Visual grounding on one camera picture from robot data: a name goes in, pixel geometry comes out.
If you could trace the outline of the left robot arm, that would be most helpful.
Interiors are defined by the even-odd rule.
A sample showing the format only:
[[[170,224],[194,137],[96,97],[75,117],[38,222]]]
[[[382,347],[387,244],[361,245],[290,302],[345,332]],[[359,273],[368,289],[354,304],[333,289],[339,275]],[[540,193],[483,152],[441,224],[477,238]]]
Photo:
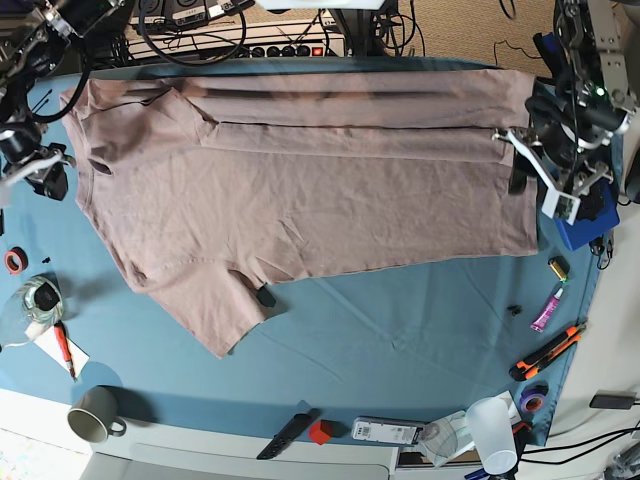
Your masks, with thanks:
[[[610,2],[555,2],[552,33],[534,42],[553,89],[526,100],[528,126],[493,137],[511,144],[545,185],[542,213],[572,225],[595,186],[614,182],[604,155],[628,131],[638,102]]]

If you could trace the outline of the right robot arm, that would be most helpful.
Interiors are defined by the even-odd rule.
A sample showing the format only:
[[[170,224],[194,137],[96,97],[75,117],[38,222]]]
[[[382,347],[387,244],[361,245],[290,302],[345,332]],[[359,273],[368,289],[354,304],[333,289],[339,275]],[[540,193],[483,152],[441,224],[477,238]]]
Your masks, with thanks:
[[[65,172],[75,159],[62,144],[42,144],[47,126],[74,108],[91,73],[93,54],[86,37],[125,5],[123,1],[42,1],[1,44],[1,206],[10,203],[12,188],[24,181],[33,191],[61,201],[68,191]],[[57,113],[39,115],[27,102],[36,81],[54,72],[66,52],[74,49],[83,71],[68,103]]]

